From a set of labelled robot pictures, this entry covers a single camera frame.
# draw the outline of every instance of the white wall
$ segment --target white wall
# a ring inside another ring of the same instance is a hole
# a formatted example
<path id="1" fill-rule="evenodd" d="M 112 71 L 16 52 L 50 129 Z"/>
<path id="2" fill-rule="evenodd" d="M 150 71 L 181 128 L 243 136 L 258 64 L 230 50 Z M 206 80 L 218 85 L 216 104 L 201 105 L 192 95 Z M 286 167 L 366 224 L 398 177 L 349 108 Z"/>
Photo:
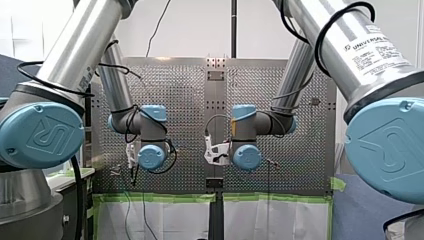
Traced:
<path id="1" fill-rule="evenodd" d="M 116 35 L 124 56 L 144 56 L 167 0 L 139 1 Z M 288 58 L 294 38 L 270 0 L 238 1 L 238 57 Z M 153 41 L 150 56 L 231 55 L 231 1 L 172 1 Z"/>
<path id="2" fill-rule="evenodd" d="M 0 54 L 44 60 L 72 11 L 72 0 L 0 0 Z"/>

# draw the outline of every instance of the green tape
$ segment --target green tape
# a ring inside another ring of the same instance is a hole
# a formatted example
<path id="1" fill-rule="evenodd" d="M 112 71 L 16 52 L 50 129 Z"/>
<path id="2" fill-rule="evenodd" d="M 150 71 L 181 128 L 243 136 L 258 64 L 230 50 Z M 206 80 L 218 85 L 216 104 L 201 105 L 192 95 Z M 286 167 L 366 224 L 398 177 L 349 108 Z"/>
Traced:
<path id="1" fill-rule="evenodd" d="M 331 201 L 328 205 L 328 228 L 327 228 L 327 239 L 332 240 L 333 239 L 333 198 L 331 198 Z"/>
<path id="2" fill-rule="evenodd" d="M 87 218 L 91 218 L 94 214 L 93 208 L 87 209 Z"/>
<path id="3" fill-rule="evenodd" d="M 346 188 L 346 183 L 343 180 L 339 178 L 335 178 L 335 177 L 331 178 L 331 189 L 344 192 L 345 188 Z"/>
<path id="4" fill-rule="evenodd" d="M 282 202 L 302 202 L 302 203 L 329 203 L 331 197 L 305 197 L 290 194 L 267 194 L 267 193 L 224 193 L 225 202 L 243 202 L 243 201 L 258 201 L 258 200 L 273 200 Z"/>

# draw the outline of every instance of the black cable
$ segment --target black cable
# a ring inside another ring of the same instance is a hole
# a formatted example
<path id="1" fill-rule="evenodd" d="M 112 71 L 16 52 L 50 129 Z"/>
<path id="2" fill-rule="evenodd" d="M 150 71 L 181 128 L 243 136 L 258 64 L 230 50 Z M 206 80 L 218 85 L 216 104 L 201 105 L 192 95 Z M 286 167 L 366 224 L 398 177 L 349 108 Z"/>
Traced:
<path id="1" fill-rule="evenodd" d="M 134 110 L 132 112 L 132 115 L 128 117 L 125 122 L 126 129 L 125 129 L 124 139 L 125 139 L 125 143 L 127 144 L 134 142 L 138 136 L 137 134 L 135 134 L 131 140 L 128 140 L 128 134 L 131 134 L 131 125 L 134 122 L 135 115 L 137 115 L 137 113 L 140 111 L 140 108 L 138 107 L 138 105 L 134 105 L 133 107 L 134 107 Z"/>
<path id="2" fill-rule="evenodd" d="M 77 224 L 75 229 L 75 240 L 81 239 L 82 222 L 84 216 L 84 196 L 83 196 L 83 182 L 81 172 L 78 165 L 77 157 L 74 155 L 71 158 L 72 167 L 74 169 L 75 184 L 77 187 Z"/>
<path id="3" fill-rule="evenodd" d="M 312 82 L 313 77 L 314 77 L 314 75 L 312 74 L 311 77 L 304 84 L 302 84 L 302 86 L 299 87 L 299 89 L 297 89 L 295 91 L 292 91 L 292 92 L 289 92 L 289 93 L 286 93 L 286 94 L 283 94 L 283 95 L 280 95 L 280 96 L 273 97 L 272 100 L 278 100 L 278 99 L 281 99 L 281 98 L 290 97 L 290 96 L 292 96 L 294 94 L 300 93 L 301 91 L 303 91 Z M 293 111 L 293 110 L 298 109 L 299 107 L 300 107 L 299 105 L 294 106 L 294 107 L 276 107 L 276 106 L 272 106 L 271 107 L 271 112 L 276 113 L 276 114 L 279 114 L 279 115 L 284 115 L 285 114 L 285 115 L 291 115 L 291 116 L 293 116 L 294 115 L 293 113 L 284 113 L 283 111 L 285 111 L 285 110 Z"/>
<path id="4" fill-rule="evenodd" d="M 31 80 L 34 80 L 34 81 L 36 81 L 36 82 L 38 82 L 38 83 L 40 83 L 40 84 L 42 84 L 42 85 L 44 85 L 46 87 L 49 87 L 51 89 L 57 89 L 57 90 L 61 90 L 61 91 L 64 91 L 64 92 L 76 94 L 76 95 L 82 96 L 83 98 L 94 97 L 94 95 L 91 94 L 91 93 L 78 92 L 78 91 L 70 90 L 70 89 L 67 89 L 67 88 L 64 88 L 64 87 L 61 87 L 61 86 L 58 86 L 58 85 L 55 85 L 55 84 L 46 82 L 46 81 L 41 80 L 38 77 L 36 77 L 36 76 L 28 73 L 27 71 L 25 71 L 23 69 L 24 67 L 27 67 L 27 66 L 34 66 L 34 65 L 39 65 L 39 64 L 43 64 L 43 63 L 44 63 L 44 61 L 23 62 L 23 63 L 18 64 L 17 70 L 18 70 L 19 73 L 21 73 L 25 77 L 27 77 L 27 78 L 29 78 Z"/>
<path id="5" fill-rule="evenodd" d="M 135 187 L 137 184 L 137 176 L 138 176 L 138 170 L 140 169 L 140 166 L 137 164 L 137 168 L 135 169 L 134 177 L 131 177 L 131 186 Z"/>
<path id="6" fill-rule="evenodd" d="M 267 115 L 269 118 L 271 118 L 271 121 L 272 120 L 274 120 L 274 121 L 276 121 L 277 123 L 278 123 L 278 125 L 280 125 L 280 127 L 281 127 L 281 129 L 283 130 L 283 134 L 282 135 L 286 135 L 286 133 L 287 133 L 287 130 L 286 130 L 286 128 L 284 127 L 284 124 L 276 117 L 276 116 L 274 116 L 274 115 L 272 115 L 271 113 L 269 113 L 269 112 L 266 112 L 266 111 L 258 111 L 258 112 L 260 112 L 260 113 L 263 113 L 263 114 L 265 114 L 265 115 Z"/>
<path id="7" fill-rule="evenodd" d="M 168 145 L 169 145 L 169 147 L 170 147 L 170 152 L 171 153 L 174 153 L 174 161 L 172 161 L 172 163 L 171 163 L 171 165 L 169 165 L 169 167 L 167 167 L 165 170 L 163 170 L 163 171 L 160 171 L 160 172 L 154 172 L 154 171 L 148 171 L 149 173 L 151 173 L 151 174 L 155 174 L 155 175 L 160 175 L 160 174 L 164 174 L 164 173 L 167 173 L 167 172 L 169 172 L 169 170 L 171 170 L 173 167 L 174 167 L 174 165 L 175 165 L 175 163 L 177 162 L 177 158 L 178 158 L 178 156 L 177 156 L 177 150 L 175 149 L 175 147 L 174 147 L 174 145 L 172 145 L 172 142 L 171 142 L 171 140 L 169 140 L 169 139 L 166 139 L 165 140 L 167 143 L 168 143 Z"/>
<path id="8" fill-rule="evenodd" d="M 370 13 L 371 13 L 371 21 L 374 22 L 375 21 L 375 9 L 374 7 L 368 3 L 368 2 L 354 2 L 352 4 L 349 4 L 347 7 L 337 11 L 335 14 L 333 14 L 333 16 L 331 16 L 330 20 L 324 25 L 324 27 L 321 29 L 321 31 L 318 34 L 318 38 L 317 41 L 315 43 L 315 61 L 317 62 L 317 66 L 318 68 L 327 76 L 330 76 L 330 73 L 328 72 L 328 70 L 325 68 L 324 64 L 322 63 L 321 60 L 321 49 L 322 49 L 322 44 L 324 42 L 324 38 L 325 35 L 327 34 L 328 30 L 330 30 L 331 26 L 333 26 L 333 24 L 335 22 L 337 22 L 337 20 L 339 20 L 339 18 L 343 17 L 344 14 L 354 11 L 356 9 L 356 7 L 365 7 L 367 8 Z"/>
<path id="9" fill-rule="evenodd" d="M 124 191 L 124 195 L 125 195 L 125 197 L 127 197 L 127 200 L 128 200 L 127 213 L 125 214 L 125 233 L 127 234 L 128 240 L 132 240 L 130 233 L 128 232 L 128 216 L 129 216 L 130 210 L 131 210 L 131 199 L 130 199 L 130 196 L 128 196 L 127 191 Z"/>
<path id="10" fill-rule="evenodd" d="M 286 27 L 287 31 L 289 31 L 291 34 L 293 34 L 293 36 L 295 36 L 297 39 L 301 40 L 302 42 L 309 44 L 308 39 L 300 36 L 300 34 L 294 29 L 294 26 L 293 26 L 293 28 L 291 28 L 290 25 L 287 23 L 286 16 L 284 14 L 284 0 L 281 1 L 280 16 L 281 16 L 281 20 L 283 21 L 283 24 Z"/>
<path id="11" fill-rule="evenodd" d="M 153 235 L 155 240 L 158 240 L 155 233 L 153 232 L 152 228 L 150 227 L 149 223 L 147 222 L 147 216 L 146 216 L 146 202 L 144 200 L 144 191 L 141 191 L 142 199 L 143 199 L 143 218 L 144 218 L 144 224 L 146 224 L 146 227 L 149 229 L 150 233 Z"/>
<path id="12" fill-rule="evenodd" d="M 389 226 L 392 225 L 393 223 L 400 222 L 402 220 L 405 220 L 405 219 L 408 219 L 408 218 L 412 218 L 412 217 L 417 217 L 417 216 L 424 216 L 424 209 L 420 209 L 420 210 L 417 210 L 417 211 L 409 212 L 409 213 L 400 215 L 398 217 L 395 217 L 395 218 L 392 218 L 392 219 L 386 221 L 383 224 L 383 231 L 386 232 L 387 229 L 389 228 Z"/>
<path id="13" fill-rule="evenodd" d="M 112 47 L 113 45 L 118 44 L 118 43 L 119 43 L 119 41 L 118 41 L 117 39 L 115 39 L 115 40 L 111 41 L 111 42 L 110 42 L 110 43 L 106 46 L 105 52 L 107 52 L 107 50 L 109 50 L 109 48 L 110 48 L 110 47 Z"/>
<path id="14" fill-rule="evenodd" d="M 160 16 L 159 21 L 156 24 L 156 29 L 153 32 L 153 35 L 149 39 L 149 46 L 147 47 L 146 57 L 149 57 L 150 48 L 152 47 L 153 38 L 155 38 L 155 36 L 156 36 L 156 34 L 157 34 L 158 30 L 159 30 L 160 23 L 162 22 L 162 19 L 165 16 L 166 10 L 168 10 L 168 6 L 169 6 L 170 3 L 171 3 L 171 0 L 168 0 L 168 2 L 165 5 L 165 8 L 163 9 L 162 15 Z"/>
<path id="15" fill-rule="evenodd" d="M 290 97 L 294 94 L 301 92 L 303 89 L 305 89 L 309 85 L 309 83 L 311 83 L 313 77 L 314 77 L 314 75 L 312 74 L 311 77 L 304 84 L 302 84 L 302 86 L 299 87 L 299 89 L 297 89 L 293 92 L 289 92 L 289 93 L 277 96 L 277 97 L 273 97 L 272 100 L 278 100 L 278 99 L 281 99 L 281 98 Z"/>
<path id="16" fill-rule="evenodd" d="M 163 125 L 161 122 L 156 120 L 154 117 L 150 116 L 150 114 L 148 114 L 146 111 L 144 111 L 141 108 L 140 108 L 140 112 L 142 112 L 144 115 L 146 115 L 148 118 L 150 118 L 150 120 L 152 120 L 153 122 L 158 124 L 165 131 L 165 134 L 168 134 L 168 129 L 165 127 L 165 125 Z"/>

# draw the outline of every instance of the robotic arm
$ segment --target robotic arm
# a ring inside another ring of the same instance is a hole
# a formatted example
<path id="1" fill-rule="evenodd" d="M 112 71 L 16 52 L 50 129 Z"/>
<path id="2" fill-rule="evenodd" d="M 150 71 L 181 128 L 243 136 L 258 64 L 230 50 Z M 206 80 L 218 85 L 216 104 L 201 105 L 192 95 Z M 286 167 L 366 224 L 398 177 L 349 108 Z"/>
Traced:
<path id="1" fill-rule="evenodd" d="M 404 59 L 373 23 L 375 11 L 369 3 L 349 0 L 274 0 L 274 3 L 282 19 L 294 18 L 306 37 L 292 30 L 298 40 L 271 111 L 256 111 L 254 105 L 234 106 L 232 141 L 221 149 L 227 151 L 240 169 L 256 169 L 262 159 L 256 136 L 284 135 L 295 130 L 296 121 L 291 113 L 316 63 L 323 73 L 332 77 L 348 101 L 344 114 L 348 123 L 346 152 L 358 175 L 392 198 L 424 203 L 421 185 L 424 100 L 388 98 L 422 83 L 424 72 Z M 362 8 L 370 11 L 371 19 Z M 205 157 L 211 162 L 212 158 L 206 156 L 209 149 Z M 229 162 L 222 152 L 214 156 L 222 156 L 221 165 Z"/>
<path id="2" fill-rule="evenodd" d="M 110 43 L 113 31 L 135 2 L 81 1 L 33 78 L 38 82 L 19 84 L 0 112 L 1 162 L 22 169 L 50 168 L 79 150 L 84 136 L 81 99 L 90 96 L 85 91 L 102 60 L 100 75 L 112 112 L 109 126 L 126 138 L 141 136 L 142 168 L 162 166 L 170 149 L 165 107 L 133 105 L 124 73 L 110 67 L 121 64 L 119 47 Z"/>

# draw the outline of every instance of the wire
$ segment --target wire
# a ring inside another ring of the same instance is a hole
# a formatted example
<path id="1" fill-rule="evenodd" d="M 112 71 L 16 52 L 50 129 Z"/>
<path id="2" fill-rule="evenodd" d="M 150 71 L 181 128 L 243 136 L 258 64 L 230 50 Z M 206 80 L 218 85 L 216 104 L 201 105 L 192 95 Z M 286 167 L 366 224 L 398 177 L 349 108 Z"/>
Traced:
<path id="1" fill-rule="evenodd" d="M 155 233 L 153 232 L 152 228 L 150 227 L 149 223 L 147 222 L 147 216 L 146 216 L 146 202 L 144 200 L 144 191 L 141 191 L 142 199 L 143 199 L 143 218 L 144 218 L 144 224 L 146 224 L 146 227 L 149 229 L 150 233 L 153 235 L 155 240 L 158 240 Z"/>
<path id="2" fill-rule="evenodd" d="M 268 117 L 272 118 L 274 121 L 276 121 L 278 123 L 278 125 L 280 125 L 281 129 L 283 130 L 282 135 L 286 135 L 287 131 L 286 131 L 286 128 L 284 127 L 284 124 L 276 116 L 274 116 L 274 115 L 272 115 L 272 114 L 270 114 L 269 112 L 266 112 L 266 111 L 257 111 L 257 112 L 263 113 L 263 114 L 267 115 Z"/>
<path id="3" fill-rule="evenodd" d="M 214 120 L 215 118 L 218 118 L 218 117 L 220 117 L 220 118 L 227 118 L 227 119 L 231 120 L 231 117 L 229 117 L 227 115 L 224 115 L 224 114 L 215 114 L 215 115 L 213 115 L 206 122 L 206 125 L 205 125 L 205 136 L 209 135 L 209 130 L 208 130 L 209 124 L 212 122 L 212 120 Z"/>
<path id="4" fill-rule="evenodd" d="M 130 210 L 131 210 L 131 199 L 130 199 L 130 196 L 128 196 L 127 191 L 124 191 L 124 195 L 125 195 L 125 197 L 127 197 L 127 201 L 128 201 L 127 213 L 125 214 L 125 233 L 127 234 L 127 238 L 129 240 L 132 240 L 130 233 L 128 232 L 128 216 L 129 216 Z"/>
<path id="5" fill-rule="evenodd" d="M 280 96 L 276 96 L 274 98 L 272 98 L 272 100 L 278 100 L 278 99 L 282 99 L 282 98 L 286 98 L 286 97 L 290 97 L 292 95 L 298 94 L 301 91 L 303 91 L 311 82 L 312 79 L 314 78 L 314 75 L 312 74 L 311 77 L 302 85 L 299 87 L 299 89 L 293 91 L 293 92 L 289 92 Z M 283 111 L 288 110 L 288 111 L 293 111 L 298 109 L 300 106 L 294 106 L 294 107 L 277 107 L 277 106 L 272 106 L 271 107 L 271 112 L 276 113 L 276 114 L 287 114 L 287 115 L 294 115 L 292 113 L 284 113 Z"/>
<path id="6" fill-rule="evenodd" d="M 286 93 L 286 94 L 277 96 L 277 97 L 273 97 L 272 100 L 277 100 L 277 99 L 282 99 L 282 98 L 290 97 L 290 96 L 292 96 L 294 94 L 297 94 L 297 93 L 301 92 L 303 89 L 305 89 L 309 85 L 309 83 L 311 83 L 313 77 L 314 77 L 314 75 L 312 74 L 311 77 L 302 86 L 299 87 L 299 89 L 297 89 L 297 90 L 295 90 L 293 92 L 289 92 L 289 93 Z"/>
<path id="7" fill-rule="evenodd" d="M 289 24 L 286 21 L 286 16 L 284 15 L 284 1 L 281 1 L 281 6 L 280 6 L 280 16 L 281 16 L 281 20 L 283 21 L 284 26 L 286 27 L 287 31 L 289 31 L 291 34 L 293 34 L 293 36 L 295 36 L 297 39 L 301 40 L 304 43 L 309 44 L 308 39 L 306 39 L 305 37 L 302 37 L 294 28 L 293 23 L 291 22 L 291 20 L 289 19 L 289 21 L 291 22 L 293 28 L 291 28 L 289 26 Z"/>
<path id="8" fill-rule="evenodd" d="M 119 44 L 119 41 L 117 39 L 113 40 L 112 42 L 110 42 L 105 49 L 105 52 L 107 52 L 107 50 L 109 50 L 110 47 L 112 47 L 115 44 Z"/>
<path id="9" fill-rule="evenodd" d="M 165 5 L 165 8 L 163 9 L 162 15 L 160 16 L 159 21 L 156 24 L 156 29 L 155 29 L 155 31 L 153 32 L 152 36 L 149 39 L 149 45 L 147 47 L 146 57 L 149 57 L 150 48 L 152 47 L 152 41 L 155 38 L 155 36 L 156 36 L 156 34 L 157 34 L 158 30 L 159 30 L 160 23 L 162 22 L 162 19 L 165 16 L 166 10 L 168 10 L 168 6 L 169 6 L 170 3 L 171 3 L 171 0 L 168 0 L 168 2 Z"/>
<path id="10" fill-rule="evenodd" d="M 160 171 L 160 172 L 148 171 L 151 174 L 160 175 L 160 174 L 167 173 L 167 172 L 169 172 L 169 170 L 171 170 L 174 167 L 175 163 L 177 162 L 177 158 L 178 158 L 178 156 L 177 156 L 177 150 L 175 149 L 174 145 L 172 145 L 171 140 L 166 139 L 165 141 L 168 143 L 168 145 L 169 145 L 169 147 L 171 149 L 170 152 L 171 153 L 174 153 L 174 161 L 172 161 L 171 165 L 169 165 L 169 167 L 167 167 L 163 171 Z"/>
<path id="11" fill-rule="evenodd" d="M 132 112 L 132 115 L 130 117 L 127 118 L 126 122 L 125 122 L 125 134 L 124 134 L 124 139 L 125 139 L 125 143 L 129 144 L 134 142 L 137 139 L 137 134 L 134 135 L 134 137 L 131 140 L 128 140 L 128 134 L 131 134 L 131 125 L 134 122 L 134 118 L 137 115 L 137 113 L 140 111 L 140 108 L 138 107 L 138 105 L 134 105 L 133 106 L 134 110 Z"/>
<path id="12" fill-rule="evenodd" d="M 318 34 L 316 43 L 315 43 L 315 50 L 314 50 L 314 54 L 315 54 L 315 61 L 317 62 L 317 66 L 318 68 L 327 76 L 330 76 L 330 73 L 328 72 L 328 70 L 324 67 L 324 64 L 321 60 L 321 49 L 322 49 L 322 44 L 324 42 L 324 38 L 325 35 L 327 34 L 328 30 L 330 30 L 331 26 L 333 26 L 333 24 L 335 22 L 337 22 L 337 20 L 339 20 L 339 18 L 343 17 L 346 13 L 351 12 L 353 10 L 355 10 L 354 8 L 356 7 L 365 7 L 367 8 L 370 13 L 371 13 L 371 21 L 374 22 L 375 21 L 375 9 L 374 7 L 368 3 L 368 2 L 354 2 L 352 4 L 349 4 L 347 7 L 337 11 L 335 14 L 333 14 L 333 16 L 331 16 L 330 20 L 324 25 L 324 27 L 321 29 L 321 31 Z"/>
<path id="13" fill-rule="evenodd" d="M 392 219 L 388 220 L 387 222 L 385 222 L 383 224 L 383 230 L 384 230 L 384 232 L 386 232 L 387 229 L 388 229 L 388 227 L 390 225 L 392 225 L 393 223 L 400 222 L 402 220 L 405 220 L 405 219 L 408 219 L 408 218 L 412 218 L 412 217 L 417 217 L 417 216 L 424 216 L 424 209 L 420 209 L 420 210 L 417 210 L 417 211 L 409 212 L 409 213 L 400 215 L 399 217 L 395 217 L 395 218 L 392 218 Z"/>
<path id="14" fill-rule="evenodd" d="M 21 73 L 22 75 L 24 75 L 25 77 L 27 77 L 31 80 L 34 80 L 34 81 L 36 81 L 36 82 L 38 82 L 38 83 L 40 83 L 40 84 L 42 84 L 46 87 L 49 87 L 51 89 L 57 89 L 57 90 L 61 90 L 61 91 L 64 91 L 64 92 L 76 94 L 76 95 L 82 96 L 83 98 L 94 97 L 94 95 L 91 94 L 91 93 L 84 93 L 84 92 L 78 92 L 78 91 L 70 90 L 70 89 L 58 86 L 56 84 L 52 84 L 50 82 L 41 80 L 38 77 L 28 73 L 27 71 L 25 71 L 23 69 L 24 67 L 27 67 L 27 66 L 34 66 L 34 65 L 39 65 L 39 64 L 43 64 L 43 63 L 44 63 L 44 61 L 23 62 L 23 63 L 18 64 L 18 66 L 16 68 L 17 68 L 18 72 Z"/>
<path id="15" fill-rule="evenodd" d="M 84 196 L 83 196 L 83 182 L 81 178 L 81 172 L 78 165 L 78 160 L 74 155 L 71 158 L 72 167 L 74 169 L 75 184 L 77 186 L 77 223 L 75 229 L 75 240 L 81 239 L 82 233 L 82 222 L 84 216 Z"/>

